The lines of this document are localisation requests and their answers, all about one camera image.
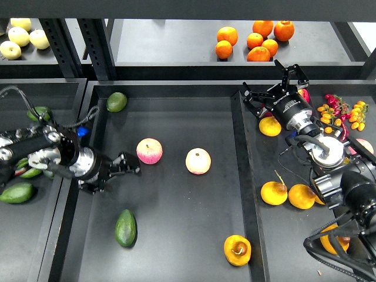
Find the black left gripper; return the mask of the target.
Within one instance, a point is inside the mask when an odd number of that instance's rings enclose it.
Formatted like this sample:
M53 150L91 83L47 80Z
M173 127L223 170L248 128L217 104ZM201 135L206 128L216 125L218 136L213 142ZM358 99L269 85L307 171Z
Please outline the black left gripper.
M69 170L78 180L78 188L89 194L103 192L108 180L113 176L126 173L140 173L140 162L137 156L120 152L114 160L90 147L79 149L76 162Z

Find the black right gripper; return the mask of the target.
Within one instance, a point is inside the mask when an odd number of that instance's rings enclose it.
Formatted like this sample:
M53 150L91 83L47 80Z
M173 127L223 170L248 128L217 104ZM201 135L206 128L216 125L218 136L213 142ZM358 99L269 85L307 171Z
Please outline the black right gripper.
M264 118L266 112L271 112L284 129L302 131L312 124L313 110L298 90L307 88L309 79L298 64L283 66L277 59L274 64L283 73L281 83L269 88L267 92L253 92L243 82L246 89L243 103L258 119ZM292 76L297 78L297 86L290 85Z

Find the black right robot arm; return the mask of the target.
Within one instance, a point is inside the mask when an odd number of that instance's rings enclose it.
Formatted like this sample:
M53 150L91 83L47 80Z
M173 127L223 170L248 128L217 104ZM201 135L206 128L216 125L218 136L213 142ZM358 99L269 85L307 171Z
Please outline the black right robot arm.
M264 92L247 88L243 104L256 118L271 113L288 132L296 169L310 169L308 187L329 209L343 213L316 229L303 246L314 259L357 281L375 280L375 156L338 126L324 124L299 94L309 80L299 65L283 66L280 83Z

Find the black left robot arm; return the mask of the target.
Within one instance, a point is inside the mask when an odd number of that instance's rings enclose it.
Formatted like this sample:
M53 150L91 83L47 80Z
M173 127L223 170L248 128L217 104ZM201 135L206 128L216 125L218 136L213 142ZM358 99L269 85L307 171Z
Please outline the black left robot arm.
M16 165L27 159L28 165L39 170L48 170L58 176L75 179L78 188L88 193L103 191L111 178L126 173L140 173L137 156L126 152L111 159L92 147L80 144L78 127L99 114L93 106L85 118L73 125L59 125L50 110L39 113L17 86L1 89L1 97L10 91L21 95L36 124L24 129L1 133L1 184L6 184L16 172Z

